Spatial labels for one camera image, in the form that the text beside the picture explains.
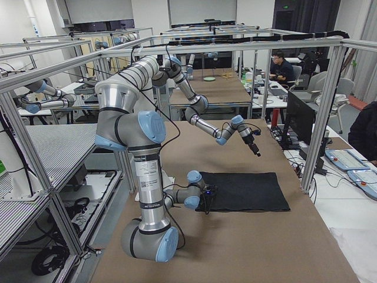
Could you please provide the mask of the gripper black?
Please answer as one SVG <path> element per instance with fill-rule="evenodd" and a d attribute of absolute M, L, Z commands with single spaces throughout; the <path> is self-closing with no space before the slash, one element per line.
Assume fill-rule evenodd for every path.
<path fill-rule="evenodd" d="M 254 143 L 254 137 L 252 134 L 248 134 L 246 136 L 243 137 L 243 141 L 245 144 L 247 144 L 249 146 L 249 148 L 252 150 L 252 152 L 257 156 L 257 157 L 260 157 L 261 154 L 260 154 L 260 151 L 257 147 L 257 145 Z"/>
<path fill-rule="evenodd" d="M 211 211 L 211 206 L 212 206 L 214 198 L 215 198 L 214 193 L 203 194 L 203 210 L 204 211 Z"/>

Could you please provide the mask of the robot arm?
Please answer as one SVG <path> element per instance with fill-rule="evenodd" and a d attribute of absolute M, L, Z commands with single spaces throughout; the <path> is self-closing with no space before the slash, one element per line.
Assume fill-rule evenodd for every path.
<path fill-rule="evenodd" d="M 253 131 L 244 122 L 242 116 L 234 116 L 226 126 L 216 128 L 212 124 L 203 120 L 200 115 L 208 109 L 208 99 L 204 95 L 196 94 L 191 87 L 186 76 L 181 71 L 181 63 L 175 57 L 163 58 L 161 55 L 156 58 L 158 71 L 152 78 L 152 85 L 160 87 L 170 78 L 179 89 L 183 92 L 188 100 L 188 106 L 185 110 L 185 118 L 191 125 L 198 127 L 211 135 L 219 145 L 224 145 L 234 132 L 238 132 L 244 143 L 248 145 L 256 156 L 261 156 L 260 150 L 254 142 Z"/>
<path fill-rule="evenodd" d="M 168 210 L 176 203 L 196 209 L 206 188 L 196 170 L 188 173 L 187 188 L 163 187 L 158 152 L 166 138 L 166 127 L 153 109 L 153 95 L 147 89 L 169 78 L 184 82 L 180 61 L 176 57 L 159 61 L 149 55 L 95 86 L 100 101 L 95 143 L 131 153 L 138 181 L 141 216 L 124 228 L 121 246 L 133 258 L 156 262 L 169 261 L 178 246 L 178 229 L 167 217 Z"/>

